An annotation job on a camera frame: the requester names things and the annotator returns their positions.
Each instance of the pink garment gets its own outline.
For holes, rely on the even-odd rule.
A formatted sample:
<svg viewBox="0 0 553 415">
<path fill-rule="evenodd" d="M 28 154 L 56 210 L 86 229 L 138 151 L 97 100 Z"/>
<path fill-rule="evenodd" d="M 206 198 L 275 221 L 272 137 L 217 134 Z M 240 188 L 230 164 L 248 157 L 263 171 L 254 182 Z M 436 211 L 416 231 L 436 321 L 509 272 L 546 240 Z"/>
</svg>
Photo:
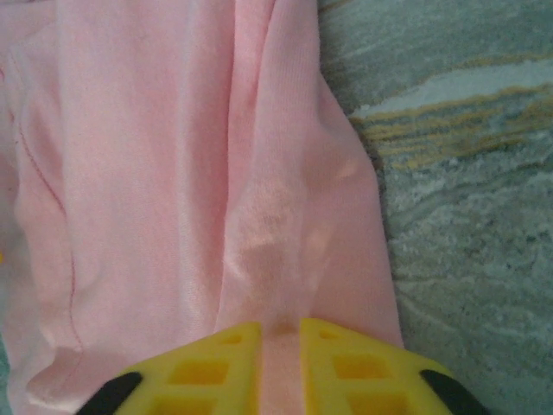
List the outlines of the pink garment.
<svg viewBox="0 0 553 415">
<path fill-rule="evenodd" d="M 5 4 L 0 68 L 15 414 L 72 413 L 243 321 L 264 325 L 263 413 L 301 413 L 299 318 L 401 344 L 375 174 L 321 77 L 315 0 Z"/>
</svg>

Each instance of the pink cloth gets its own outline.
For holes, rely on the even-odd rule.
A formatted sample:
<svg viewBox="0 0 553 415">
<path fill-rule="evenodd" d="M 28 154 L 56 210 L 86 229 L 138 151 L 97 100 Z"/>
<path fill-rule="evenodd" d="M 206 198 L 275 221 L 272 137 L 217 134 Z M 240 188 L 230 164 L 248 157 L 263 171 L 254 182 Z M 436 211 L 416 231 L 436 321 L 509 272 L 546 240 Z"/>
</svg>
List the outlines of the pink cloth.
<svg viewBox="0 0 553 415">
<path fill-rule="evenodd" d="M 264 413 L 300 413 L 280 382 L 299 318 L 401 344 L 377 182 L 321 77 L 315 0 L 2 5 L 0 68 L 15 414 L 74 412 L 243 321 L 265 329 Z"/>
</svg>

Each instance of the pink fabric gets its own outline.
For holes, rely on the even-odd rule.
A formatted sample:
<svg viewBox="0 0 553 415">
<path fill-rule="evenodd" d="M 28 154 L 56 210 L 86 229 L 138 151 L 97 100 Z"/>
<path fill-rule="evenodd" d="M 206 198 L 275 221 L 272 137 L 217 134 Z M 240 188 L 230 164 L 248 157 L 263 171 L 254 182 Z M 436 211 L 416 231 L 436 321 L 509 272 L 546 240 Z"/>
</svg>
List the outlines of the pink fabric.
<svg viewBox="0 0 553 415">
<path fill-rule="evenodd" d="M 74 412 L 124 367 L 243 321 L 265 329 L 264 413 L 300 413 L 281 381 L 299 318 L 401 344 L 315 0 L 3 5 L 0 68 L 15 414 Z"/>
</svg>

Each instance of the seam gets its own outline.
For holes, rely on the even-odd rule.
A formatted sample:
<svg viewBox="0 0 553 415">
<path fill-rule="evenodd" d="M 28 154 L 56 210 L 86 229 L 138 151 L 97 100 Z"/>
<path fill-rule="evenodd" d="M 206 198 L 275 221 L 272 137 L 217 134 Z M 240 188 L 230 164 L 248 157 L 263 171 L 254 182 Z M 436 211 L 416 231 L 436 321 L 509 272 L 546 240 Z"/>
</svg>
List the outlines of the seam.
<svg viewBox="0 0 553 415">
<path fill-rule="evenodd" d="M 19 64 L 18 64 L 17 60 L 14 58 L 12 53 L 10 53 L 9 59 L 12 61 L 13 65 L 14 65 L 14 69 L 16 70 L 16 75 L 17 75 L 17 78 L 18 78 L 17 82 L 18 82 L 18 86 L 19 86 L 19 90 L 20 90 L 19 93 L 22 93 L 22 71 L 19 68 Z M 46 186 L 47 191 L 54 198 L 54 200 L 55 200 L 56 204 L 58 205 L 58 207 L 59 207 L 60 211 L 62 212 L 62 214 L 67 218 L 67 212 L 66 212 L 65 208 L 63 207 L 63 204 L 61 203 L 60 197 L 54 192 L 54 189 L 52 188 L 52 186 L 50 185 L 50 183 L 48 182 L 48 180 L 46 179 L 46 177 L 42 173 L 41 168 L 39 167 L 35 157 L 33 156 L 32 152 L 29 148 L 27 138 L 23 134 L 21 119 L 19 119 L 17 121 L 17 132 L 19 133 L 25 155 L 27 156 L 27 158 L 31 162 L 31 165 L 33 166 L 33 169 L 35 170 L 36 174 L 39 176 L 40 180 Z M 70 276 L 71 289 L 70 289 L 70 293 L 69 293 L 68 317 L 69 317 L 69 328 L 70 328 L 71 334 L 73 335 L 73 339 L 77 343 L 78 358 L 77 358 L 77 361 L 74 363 L 73 368 L 70 369 L 70 371 L 67 374 L 66 378 L 60 383 L 59 386 L 57 386 L 49 394 L 50 397 L 52 397 L 58 391 L 63 389 L 63 387 L 67 384 L 67 382 L 74 376 L 75 372 L 77 371 L 77 369 L 79 368 L 79 366 L 82 362 L 82 358 L 83 358 L 83 354 L 84 354 L 84 350 L 85 350 L 83 341 L 80 338 L 79 333 L 77 331 L 75 321 L 74 321 L 74 316 L 73 316 L 74 297 L 75 297 L 75 293 L 76 293 L 77 282 L 76 282 L 76 275 L 75 275 L 75 262 L 74 262 L 73 250 L 71 248 L 70 248 L 70 251 L 69 251 L 69 256 L 71 258 L 71 276 Z"/>
</svg>

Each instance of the yellow plastic object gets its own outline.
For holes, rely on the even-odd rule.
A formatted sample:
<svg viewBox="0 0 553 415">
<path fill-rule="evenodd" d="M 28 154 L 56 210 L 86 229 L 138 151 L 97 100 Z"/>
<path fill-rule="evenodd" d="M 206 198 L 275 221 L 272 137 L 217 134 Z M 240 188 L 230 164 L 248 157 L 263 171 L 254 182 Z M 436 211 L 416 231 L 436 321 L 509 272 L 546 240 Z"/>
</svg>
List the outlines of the yellow plastic object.
<svg viewBox="0 0 553 415">
<path fill-rule="evenodd" d="M 255 415 L 261 329 L 248 322 L 142 361 L 117 415 Z"/>
<path fill-rule="evenodd" d="M 302 321 L 308 415 L 450 415 L 419 373 L 445 368 L 418 354 L 317 319 Z"/>
</svg>

